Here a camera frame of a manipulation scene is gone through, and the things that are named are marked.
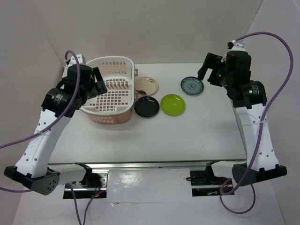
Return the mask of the blue patterned plate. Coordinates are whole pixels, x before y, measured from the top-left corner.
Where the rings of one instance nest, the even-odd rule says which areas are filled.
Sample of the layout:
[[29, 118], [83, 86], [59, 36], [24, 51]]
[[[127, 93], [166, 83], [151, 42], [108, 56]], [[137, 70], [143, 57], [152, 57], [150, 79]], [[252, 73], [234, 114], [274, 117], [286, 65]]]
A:
[[204, 91], [204, 84], [193, 76], [185, 77], [180, 83], [181, 89], [188, 95], [197, 96]]

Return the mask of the green plate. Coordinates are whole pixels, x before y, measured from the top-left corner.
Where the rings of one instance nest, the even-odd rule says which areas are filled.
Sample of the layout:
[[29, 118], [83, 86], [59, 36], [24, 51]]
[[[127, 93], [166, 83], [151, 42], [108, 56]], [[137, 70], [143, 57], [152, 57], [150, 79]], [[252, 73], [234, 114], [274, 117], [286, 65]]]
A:
[[168, 94], [160, 101], [162, 111], [170, 116], [179, 116], [184, 113], [186, 103], [184, 99], [176, 94]]

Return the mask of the beige floral plate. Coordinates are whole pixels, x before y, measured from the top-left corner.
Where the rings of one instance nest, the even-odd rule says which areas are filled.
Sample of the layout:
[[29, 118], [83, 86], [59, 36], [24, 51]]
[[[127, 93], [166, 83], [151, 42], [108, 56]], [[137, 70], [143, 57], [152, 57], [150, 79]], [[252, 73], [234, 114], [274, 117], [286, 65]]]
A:
[[151, 96], [157, 92], [158, 82], [152, 77], [141, 77], [135, 81], [135, 90], [142, 95]]

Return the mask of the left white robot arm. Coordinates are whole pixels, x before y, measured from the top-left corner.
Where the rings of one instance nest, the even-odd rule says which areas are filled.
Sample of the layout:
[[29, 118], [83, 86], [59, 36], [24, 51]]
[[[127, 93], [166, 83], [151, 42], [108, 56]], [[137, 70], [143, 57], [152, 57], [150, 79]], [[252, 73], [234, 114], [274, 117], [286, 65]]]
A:
[[98, 67], [72, 65], [67, 76], [49, 90], [34, 137], [20, 160], [6, 167], [4, 175], [27, 189], [49, 195], [58, 185], [77, 182], [82, 187], [100, 187], [101, 178], [84, 163], [49, 166], [56, 143], [75, 111], [87, 100], [107, 93]]

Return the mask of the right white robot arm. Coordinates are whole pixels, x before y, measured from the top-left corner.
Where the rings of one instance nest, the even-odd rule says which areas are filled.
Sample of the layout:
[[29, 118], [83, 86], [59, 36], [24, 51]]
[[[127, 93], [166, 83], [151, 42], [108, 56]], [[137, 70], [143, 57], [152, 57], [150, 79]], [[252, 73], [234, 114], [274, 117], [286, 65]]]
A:
[[198, 79], [203, 80], [207, 70], [211, 69], [208, 82], [225, 88], [236, 120], [241, 124], [247, 153], [245, 162], [208, 163], [204, 177], [210, 184], [222, 177], [246, 186], [287, 175], [287, 168], [279, 163], [272, 146], [264, 112], [267, 108], [264, 85], [250, 78], [251, 60], [244, 51], [230, 51], [225, 57], [208, 53], [198, 71]]

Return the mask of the pink white dish rack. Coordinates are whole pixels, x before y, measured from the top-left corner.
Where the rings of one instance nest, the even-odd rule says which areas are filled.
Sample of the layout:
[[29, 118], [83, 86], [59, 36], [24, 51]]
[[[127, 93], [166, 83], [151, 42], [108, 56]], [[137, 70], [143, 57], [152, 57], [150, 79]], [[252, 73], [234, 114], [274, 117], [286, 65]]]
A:
[[98, 68], [106, 94], [89, 99], [81, 108], [92, 121], [100, 124], [116, 125], [130, 120], [137, 95], [135, 77], [138, 69], [130, 58], [123, 56], [106, 56], [86, 63], [91, 68]]

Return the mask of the aluminium rail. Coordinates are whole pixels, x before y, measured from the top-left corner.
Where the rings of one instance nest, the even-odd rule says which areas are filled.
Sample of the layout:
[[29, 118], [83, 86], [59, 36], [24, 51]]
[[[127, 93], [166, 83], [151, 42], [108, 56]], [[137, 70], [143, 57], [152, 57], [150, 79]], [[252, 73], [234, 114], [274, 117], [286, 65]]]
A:
[[153, 161], [153, 162], [123, 162], [123, 163], [85, 163], [93, 169], [163, 169], [163, 168], [198, 168], [205, 167], [208, 161]]

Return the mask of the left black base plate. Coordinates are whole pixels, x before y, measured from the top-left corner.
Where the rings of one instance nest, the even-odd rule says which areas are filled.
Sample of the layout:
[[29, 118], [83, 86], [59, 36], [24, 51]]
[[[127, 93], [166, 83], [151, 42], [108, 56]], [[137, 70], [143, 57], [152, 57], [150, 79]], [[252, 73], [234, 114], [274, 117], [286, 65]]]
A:
[[76, 199], [90, 199], [94, 194], [96, 194], [96, 199], [105, 199], [107, 197], [109, 171], [95, 169], [93, 173], [98, 175], [98, 180], [94, 179], [89, 184], [82, 184], [79, 181], [70, 183]]

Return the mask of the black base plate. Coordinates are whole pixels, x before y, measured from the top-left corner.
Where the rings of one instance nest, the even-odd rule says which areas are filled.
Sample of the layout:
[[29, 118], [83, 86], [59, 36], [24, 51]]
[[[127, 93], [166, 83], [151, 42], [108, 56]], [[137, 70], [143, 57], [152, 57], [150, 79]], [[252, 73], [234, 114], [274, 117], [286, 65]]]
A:
[[98, 175], [98, 180], [94, 179], [89, 184], [82, 184], [79, 181], [70, 183], [76, 199], [90, 199], [94, 194], [96, 194], [96, 199], [105, 199], [107, 197], [109, 171], [95, 169], [93, 173]]
[[190, 171], [190, 176], [186, 178], [191, 184], [193, 197], [220, 195], [220, 188], [226, 180], [223, 177], [210, 180], [205, 171]]

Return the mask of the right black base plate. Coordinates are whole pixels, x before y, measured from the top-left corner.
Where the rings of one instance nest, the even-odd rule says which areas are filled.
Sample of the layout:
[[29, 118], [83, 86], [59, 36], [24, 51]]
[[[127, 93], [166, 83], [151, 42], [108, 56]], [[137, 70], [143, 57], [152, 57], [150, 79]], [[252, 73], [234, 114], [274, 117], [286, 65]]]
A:
[[191, 184], [193, 197], [220, 195], [220, 188], [226, 180], [223, 177], [210, 180], [205, 171], [190, 171], [190, 176], [186, 178]]

